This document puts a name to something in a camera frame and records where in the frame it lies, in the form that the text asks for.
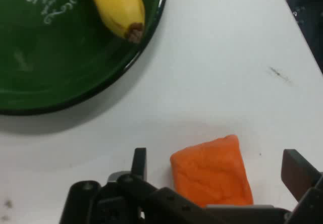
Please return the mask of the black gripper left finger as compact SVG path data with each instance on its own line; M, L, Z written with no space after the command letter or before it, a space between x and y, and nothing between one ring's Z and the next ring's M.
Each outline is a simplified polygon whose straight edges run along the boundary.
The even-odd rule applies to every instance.
M169 188L146 181L146 148L136 148L130 171L101 186L70 187L60 223L217 223L215 216Z

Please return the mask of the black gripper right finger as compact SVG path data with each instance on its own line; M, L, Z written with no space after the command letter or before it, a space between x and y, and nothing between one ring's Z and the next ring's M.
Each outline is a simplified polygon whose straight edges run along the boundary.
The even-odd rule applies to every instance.
M285 223L322 223L322 172L297 150L285 149L281 179L297 200Z

